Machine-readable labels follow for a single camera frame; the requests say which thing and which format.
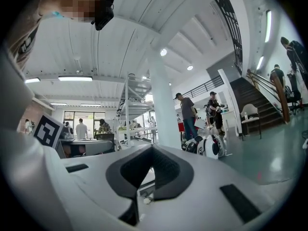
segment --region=man in gray t-shirt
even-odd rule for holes
[[[198,118],[198,116],[195,108],[193,107],[194,103],[190,98],[184,98],[180,93],[177,93],[175,98],[181,101],[180,106],[182,110],[186,139],[190,140],[197,137],[198,133],[194,126],[194,118]]]

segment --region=blue jeans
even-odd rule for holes
[[[194,127],[194,118],[190,117],[188,119],[183,120],[184,129],[185,129],[185,136],[186,140],[191,140],[198,136],[197,129]]]

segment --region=staircase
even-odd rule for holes
[[[246,79],[239,78],[230,84],[240,112],[243,110],[243,107],[249,103],[258,108],[262,130],[284,124],[283,117],[280,112],[277,111],[268,99],[264,97],[262,93]],[[258,121],[248,123],[249,133],[259,131],[258,126]],[[246,133],[246,126],[243,126],[243,132],[244,134]]]

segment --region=brick wall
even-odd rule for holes
[[[34,121],[35,125],[37,125],[39,123],[40,118],[42,117],[44,113],[51,116],[52,111],[38,104],[37,102],[32,101],[32,103],[27,107],[23,117],[21,118],[17,131],[18,132],[25,131],[25,124],[26,124],[25,120],[26,119]]]

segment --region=white shirt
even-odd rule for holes
[[[26,130],[27,130],[28,133],[32,132],[32,124],[31,124],[30,121],[26,122]]]
[[[79,140],[83,140],[86,138],[86,134],[88,135],[88,128],[83,123],[79,123],[76,126],[76,134]]]

